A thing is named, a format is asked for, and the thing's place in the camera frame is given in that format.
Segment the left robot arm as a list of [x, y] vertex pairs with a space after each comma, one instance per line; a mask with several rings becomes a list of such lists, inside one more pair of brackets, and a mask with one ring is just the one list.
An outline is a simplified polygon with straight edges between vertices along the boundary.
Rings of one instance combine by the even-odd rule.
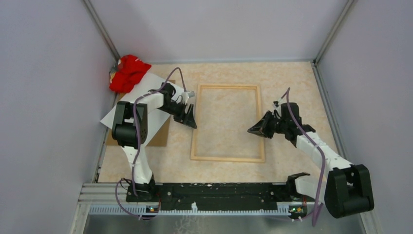
[[173, 100], [175, 93], [171, 83], [163, 82], [159, 89], [149, 90], [133, 103], [119, 101], [116, 105], [112, 138], [130, 159], [131, 193], [147, 202], [156, 196], [156, 188], [151, 185], [153, 173], [143, 147], [149, 135], [149, 114], [160, 110], [173, 116], [174, 121], [197, 129], [194, 105], [189, 103], [195, 93], [185, 90], [177, 100]]

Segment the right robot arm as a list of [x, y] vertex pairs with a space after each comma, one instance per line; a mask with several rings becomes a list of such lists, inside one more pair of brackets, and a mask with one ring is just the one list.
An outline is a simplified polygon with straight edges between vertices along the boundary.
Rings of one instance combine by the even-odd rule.
[[275, 110], [247, 131], [259, 137], [284, 135], [320, 168], [322, 175], [298, 173], [288, 176], [286, 196], [292, 201], [304, 195], [325, 205], [334, 218], [342, 218], [374, 209], [370, 172], [363, 164], [353, 164], [332, 150], [309, 124], [303, 124], [296, 103], [275, 102]]

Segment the brown backing board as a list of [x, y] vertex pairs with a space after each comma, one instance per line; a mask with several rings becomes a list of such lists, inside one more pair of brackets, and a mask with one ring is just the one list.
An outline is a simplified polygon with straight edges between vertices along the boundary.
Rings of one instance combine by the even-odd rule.
[[[109, 128], [105, 143], [107, 146], [118, 146], [117, 141], [112, 138], [111, 131], [114, 112], [115, 107], [113, 107], [100, 121]], [[148, 126], [151, 124], [157, 124], [157, 128], [150, 128], [150, 132], [148, 133], [147, 140], [144, 144], [153, 147], [166, 147], [168, 141], [170, 115], [160, 110], [154, 110], [149, 113]]]

